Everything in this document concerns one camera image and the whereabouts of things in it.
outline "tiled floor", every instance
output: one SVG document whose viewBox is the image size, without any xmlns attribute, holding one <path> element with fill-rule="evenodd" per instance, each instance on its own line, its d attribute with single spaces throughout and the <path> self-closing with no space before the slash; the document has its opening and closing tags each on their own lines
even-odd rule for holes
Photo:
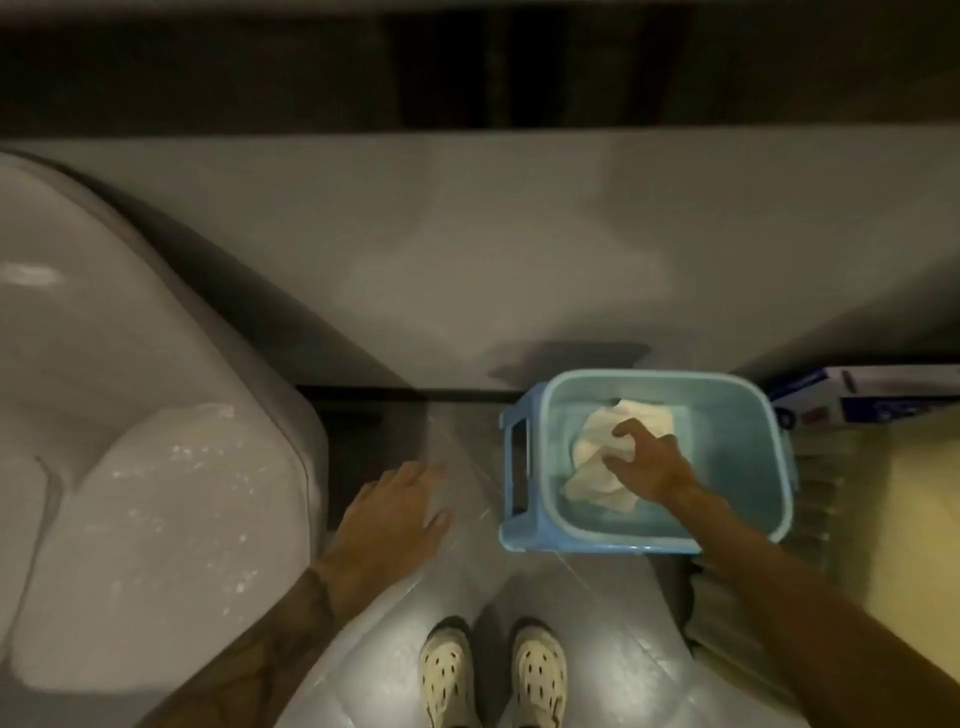
<svg viewBox="0 0 960 728">
<path fill-rule="evenodd" d="M 353 405 L 337 405 L 341 415 Z M 329 405 L 319 407 L 329 412 Z M 444 461 L 437 496 L 457 524 L 441 554 L 381 596 L 311 671 L 280 721 L 285 728 L 423 728 L 417 656 L 430 629 L 472 625 L 485 725 L 507 724 L 509 635 L 517 619 L 545 621 L 569 665 L 567 728 L 780 728 L 802 725 L 695 663 L 639 556 L 510 553 L 497 542 L 503 508 L 501 435 L 493 404 L 377 405 L 348 433 L 331 429 L 331 492 L 404 459 Z M 367 429 L 371 436 L 365 436 Z"/>
</svg>

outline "forearm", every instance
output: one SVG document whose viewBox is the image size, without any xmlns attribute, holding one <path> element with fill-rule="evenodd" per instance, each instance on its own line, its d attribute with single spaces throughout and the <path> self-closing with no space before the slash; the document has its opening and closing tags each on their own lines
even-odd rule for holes
<svg viewBox="0 0 960 728">
<path fill-rule="evenodd" d="M 960 687 L 700 488 L 666 507 L 729 580 L 814 728 L 960 725 Z"/>
<path fill-rule="evenodd" d="M 318 572 L 308 569 L 256 624 L 167 697 L 139 728 L 272 726 L 340 630 Z"/>
</svg>

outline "person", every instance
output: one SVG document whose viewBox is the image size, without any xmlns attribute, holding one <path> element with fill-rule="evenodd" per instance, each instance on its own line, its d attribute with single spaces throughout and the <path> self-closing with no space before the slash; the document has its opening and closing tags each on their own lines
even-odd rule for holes
<svg viewBox="0 0 960 728">
<path fill-rule="evenodd" d="M 607 467 L 697 540 L 739 595 L 813 728 L 960 725 L 960 686 L 819 572 L 740 521 L 698 484 L 676 440 L 655 438 L 636 420 L 613 434 L 633 437 L 636 450 L 631 462 L 608 456 Z M 426 525 L 424 518 L 443 476 L 441 468 L 404 463 L 365 485 L 327 553 L 140 727 L 273 725 L 338 630 L 437 552 L 452 516 L 442 510 Z M 513 672 L 515 725 L 560 728 L 567 665 L 545 626 L 519 631 Z M 472 677 L 460 630 L 447 626 L 429 636 L 420 654 L 425 726 L 479 725 Z"/>
</svg>

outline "wall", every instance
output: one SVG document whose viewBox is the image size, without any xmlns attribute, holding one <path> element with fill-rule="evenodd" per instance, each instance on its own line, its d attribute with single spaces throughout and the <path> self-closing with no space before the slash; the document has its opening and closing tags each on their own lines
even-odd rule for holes
<svg viewBox="0 0 960 728">
<path fill-rule="evenodd" d="M 298 383 L 769 374 L 908 340 L 960 297 L 960 127 L 15 146 L 112 188 Z"/>
</svg>

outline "foot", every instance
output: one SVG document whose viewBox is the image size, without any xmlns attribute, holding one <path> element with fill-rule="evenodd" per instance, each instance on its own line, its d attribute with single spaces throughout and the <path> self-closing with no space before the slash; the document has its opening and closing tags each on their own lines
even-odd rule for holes
<svg viewBox="0 0 960 728">
<path fill-rule="evenodd" d="M 566 710 L 566 657 L 545 627 L 524 627 L 516 635 L 513 676 L 515 725 L 560 728 Z"/>
<path fill-rule="evenodd" d="M 480 728 L 467 635 L 444 627 L 420 651 L 420 695 L 431 728 Z"/>
</svg>

